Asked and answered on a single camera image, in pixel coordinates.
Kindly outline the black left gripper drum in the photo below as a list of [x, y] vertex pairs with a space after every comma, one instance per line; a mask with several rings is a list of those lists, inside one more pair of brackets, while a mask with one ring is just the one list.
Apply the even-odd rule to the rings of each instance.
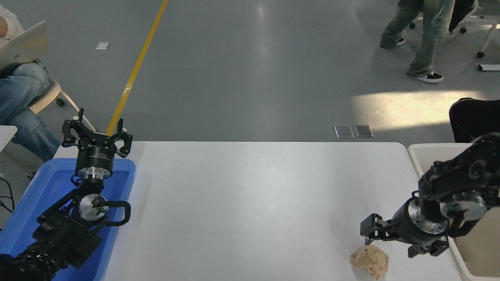
[[100, 133], [84, 135], [79, 133], [78, 154], [75, 170], [97, 167], [112, 171], [114, 155], [117, 151], [115, 143]]

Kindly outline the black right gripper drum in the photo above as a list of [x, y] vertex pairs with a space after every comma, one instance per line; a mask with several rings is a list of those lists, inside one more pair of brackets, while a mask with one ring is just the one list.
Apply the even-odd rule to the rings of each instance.
[[390, 224], [405, 243], [424, 247], [435, 240], [434, 223], [423, 215], [418, 203], [418, 199], [407, 200]]

